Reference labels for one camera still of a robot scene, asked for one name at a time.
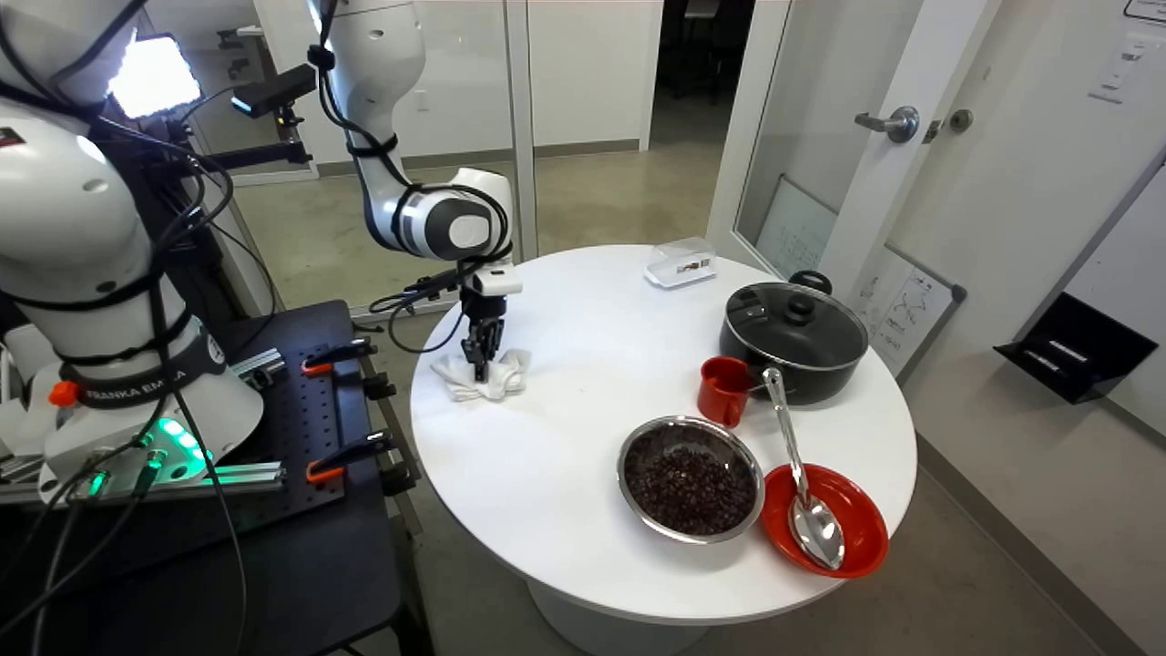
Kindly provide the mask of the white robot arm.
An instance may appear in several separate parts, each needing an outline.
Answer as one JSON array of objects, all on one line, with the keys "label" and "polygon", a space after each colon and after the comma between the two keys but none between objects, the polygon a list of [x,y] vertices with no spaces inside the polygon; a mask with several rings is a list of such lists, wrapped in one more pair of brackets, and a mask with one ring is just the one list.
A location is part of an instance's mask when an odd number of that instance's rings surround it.
[{"label": "white robot arm", "polygon": [[[91,143],[146,0],[0,0],[0,287],[59,355],[74,409],[45,458],[86,462],[121,445],[227,457],[265,401],[221,360],[163,274],[123,174]],[[395,107],[421,73],[412,0],[310,0],[314,68],[357,163],[367,232],[460,270],[515,248],[509,183],[463,168],[403,174]]]}]

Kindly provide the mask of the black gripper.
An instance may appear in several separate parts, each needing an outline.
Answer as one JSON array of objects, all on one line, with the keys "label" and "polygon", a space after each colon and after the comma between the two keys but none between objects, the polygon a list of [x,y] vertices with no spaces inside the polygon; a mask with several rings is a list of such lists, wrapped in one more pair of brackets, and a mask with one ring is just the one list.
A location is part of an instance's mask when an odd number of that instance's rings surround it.
[{"label": "black gripper", "polygon": [[493,358],[503,342],[506,300],[520,291],[520,277],[509,264],[468,268],[460,281],[460,302],[471,316],[471,333],[460,342],[463,360],[475,366],[475,379],[485,382]]}]

